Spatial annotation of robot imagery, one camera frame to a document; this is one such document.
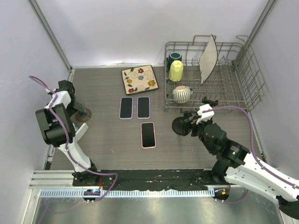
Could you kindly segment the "black phone stand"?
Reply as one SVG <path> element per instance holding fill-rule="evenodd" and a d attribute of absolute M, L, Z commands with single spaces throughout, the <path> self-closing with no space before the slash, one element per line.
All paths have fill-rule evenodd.
<path fill-rule="evenodd" d="M 192 116 L 192 111 L 183 112 L 182 117 L 177 117 L 172 122 L 172 130 L 174 133 L 180 136 L 188 135 L 192 130 L 192 121 L 190 117 Z"/>
<path fill-rule="evenodd" d="M 219 101 L 218 100 L 213 101 L 213 100 L 208 99 L 207 97 L 204 97 L 202 99 L 202 103 L 203 104 L 209 104 L 211 107 L 215 107 L 219 104 Z"/>

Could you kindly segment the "white phone stand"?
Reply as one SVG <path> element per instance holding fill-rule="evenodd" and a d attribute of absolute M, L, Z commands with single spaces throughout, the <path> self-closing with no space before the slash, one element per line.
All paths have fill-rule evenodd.
<path fill-rule="evenodd" d="M 122 97 L 120 101 L 119 118 L 132 119 L 133 117 L 133 98 Z"/>
<path fill-rule="evenodd" d="M 88 129 L 89 127 L 86 123 L 83 123 L 80 128 L 75 129 L 76 130 L 75 139 L 77 142 L 83 137 L 83 135 L 88 131 Z"/>

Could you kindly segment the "pink case phone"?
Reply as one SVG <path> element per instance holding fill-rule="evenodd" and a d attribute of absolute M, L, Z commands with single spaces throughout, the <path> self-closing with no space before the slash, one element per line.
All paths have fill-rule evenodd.
<path fill-rule="evenodd" d="M 141 143 L 144 149 L 156 147 L 155 126 L 153 122 L 141 123 Z"/>

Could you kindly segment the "metal dish rack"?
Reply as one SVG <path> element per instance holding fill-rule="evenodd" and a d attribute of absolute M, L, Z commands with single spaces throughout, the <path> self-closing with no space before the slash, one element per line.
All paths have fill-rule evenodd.
<path fill-rule="evenodd" d="M 248 36 L 238 35 L 232 42 L 216 42 L 217 55 L 214 70 L 201 82 L 199 59 L 208 47 L 209 35 L 195 35 L 191 42 L 171 41 L 164 48 L 164 108 L 166 110 L 191 110 L 201 105 L 206 97 L 219 105 L 239 106 L 251 111 L 268 91 L 264 75 L 253 45 Z M 182 56 L 183 75 L 178 82 L 169 78 L 167 67 L 170 54 Z M 193 90 L 186 103 L 179 104 L 172 95 L 178 86 Z"/>

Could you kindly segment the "lavender case phone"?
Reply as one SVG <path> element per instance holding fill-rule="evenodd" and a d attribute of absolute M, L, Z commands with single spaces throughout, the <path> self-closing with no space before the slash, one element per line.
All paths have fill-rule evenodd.
<path fill-rule="evenodd" d="M 138 119 L 150 118 L 150 98 L 149 97 L 137 98 L 137 118 Z"/>

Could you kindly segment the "floral square plate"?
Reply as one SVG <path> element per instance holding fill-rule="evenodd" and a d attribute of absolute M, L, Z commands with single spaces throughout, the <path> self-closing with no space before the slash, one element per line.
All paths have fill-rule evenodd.
<path fill-rule="evenodd" d="M 143 65 L 121 71 L 126 95 L 134 95 L 159 89 L 152 65 Z"/>

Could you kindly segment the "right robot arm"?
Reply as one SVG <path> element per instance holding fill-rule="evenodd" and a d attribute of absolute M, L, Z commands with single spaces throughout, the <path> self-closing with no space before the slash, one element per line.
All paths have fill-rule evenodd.
<path fill-rule="evenodd" d="M 299 181 L 254 157 L 254 151 L 230 140 L 212 119 L 184 113 L 179 122 L 180 133 L 198 137 L 217 162 L 210 178 L 216 184 L 224 182 L 242 186 L 274 204 L 293 219 L 299 218 Z"/>

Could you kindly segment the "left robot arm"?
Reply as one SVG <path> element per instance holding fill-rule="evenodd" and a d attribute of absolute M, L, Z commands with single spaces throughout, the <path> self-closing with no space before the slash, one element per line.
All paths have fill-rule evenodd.
<path fill-rule="evenodd" d="M 76 101 L 75 88 L 68 80 L 59 81 L 57 89 L 45 89 L 51 100 L 43 109 L 36 111 L 44 142 L 59 149 L 71 162 L 76 186 L 95 186 L 100 175 L 95 164 L 78 145 L 88 129 L 85 121 L 91 118 L 91 111 Z"/>

